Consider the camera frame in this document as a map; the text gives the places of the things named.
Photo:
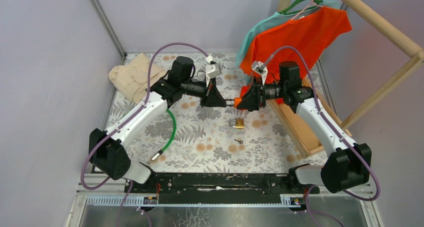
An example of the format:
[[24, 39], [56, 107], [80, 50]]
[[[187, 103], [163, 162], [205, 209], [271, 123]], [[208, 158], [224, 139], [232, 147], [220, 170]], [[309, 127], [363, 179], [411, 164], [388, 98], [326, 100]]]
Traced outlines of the small silver key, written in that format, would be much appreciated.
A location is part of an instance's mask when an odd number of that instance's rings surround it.
[[239, 139], [234, 139], [234, 141], [238, 142], [240, 145], [244, 143], [242, 140], [239, 140]]

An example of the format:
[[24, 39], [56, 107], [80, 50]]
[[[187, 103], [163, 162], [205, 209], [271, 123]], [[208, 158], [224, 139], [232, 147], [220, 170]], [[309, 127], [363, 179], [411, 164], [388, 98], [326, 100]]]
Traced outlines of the brass padlock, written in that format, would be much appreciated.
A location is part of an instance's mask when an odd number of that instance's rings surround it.
[[235, 118], [231, 119], [229, 122], [229, 126], [235, 129], [244, 129], [245, 123], [243, 118]]

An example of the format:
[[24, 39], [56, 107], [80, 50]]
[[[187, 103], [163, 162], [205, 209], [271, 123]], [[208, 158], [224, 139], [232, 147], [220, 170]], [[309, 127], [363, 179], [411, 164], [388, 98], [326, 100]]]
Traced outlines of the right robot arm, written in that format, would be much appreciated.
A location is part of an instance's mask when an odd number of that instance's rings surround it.
[[234, 99], [234, 107], [258, 111], [266, 106], [267, 100], [283, 99], [313, 131], [328, 157], [323, 166], [303, 165], [289, 170], [286, 185], [291, 192], [299, 193], [307, 185], [317, 185], [338, 193], [369, 182], [370, 147], [348, 136], [327, 113], [313, 88], [302, 85], [296, 62], [282, 62], [280, 80], [273, 83], [265, 82], [268, 69], [264, 63], [255, 61], [251, 68], [260, 77], [252, 78], [247, 92]]

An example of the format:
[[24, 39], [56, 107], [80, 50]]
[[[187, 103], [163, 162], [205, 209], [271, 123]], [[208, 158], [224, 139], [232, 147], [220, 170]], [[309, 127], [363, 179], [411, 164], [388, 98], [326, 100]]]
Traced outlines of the orange padlock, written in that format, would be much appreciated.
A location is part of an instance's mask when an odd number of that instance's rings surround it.
[[242, 102], [242, 98], [241, 97], [228, 98], [228, 99], [225, 99], [225, 102], [227, 107], [234, 107], [237, 109], [238, 108], [237, 106]]

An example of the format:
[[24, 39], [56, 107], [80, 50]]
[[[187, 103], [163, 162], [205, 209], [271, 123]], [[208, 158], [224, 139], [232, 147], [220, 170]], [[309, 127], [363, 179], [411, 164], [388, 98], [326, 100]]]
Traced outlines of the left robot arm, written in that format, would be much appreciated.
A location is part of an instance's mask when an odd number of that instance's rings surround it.
[[222, 67], [211, 56], [206, 62], [205, 79], [194, 81], [194, 61], [178, 56], [171, 69], [152, 85], [146, 98], [135, 108], [109, 129], [96, 128], [90, 133], [88, 161], [112, 180], [132, 180], [142, 192], [152, 191], [155, 187], [152, 170], [131, 160], [127, 148], [145, 126], [183, 95], [200, 98], [202, 107], [226, 107], [227, 103], [216, 86], [216, 77], [222, 74]]

